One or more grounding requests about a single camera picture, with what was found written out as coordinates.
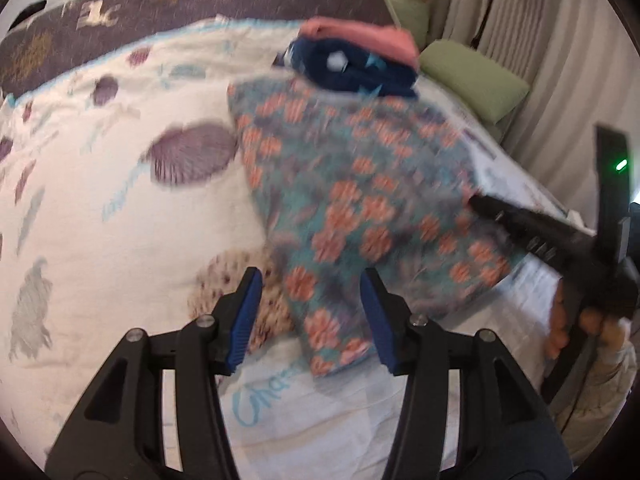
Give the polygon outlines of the person's right hand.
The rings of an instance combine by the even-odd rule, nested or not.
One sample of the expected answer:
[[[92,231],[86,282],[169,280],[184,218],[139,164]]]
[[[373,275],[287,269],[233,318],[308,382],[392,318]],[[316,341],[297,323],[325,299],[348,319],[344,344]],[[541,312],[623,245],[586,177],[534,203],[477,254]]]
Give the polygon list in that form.
[[[559,280],[549,314],[549,333],[544,342],[544,355],[555,360],[570,342],[570,326],[565,309],[563,280]],[[626,318],[605,316],[596,309],[587,308],[579,315],[577,325],[589,336],[595,336],[606,350],[620,351],[629,341],[630,321]]]

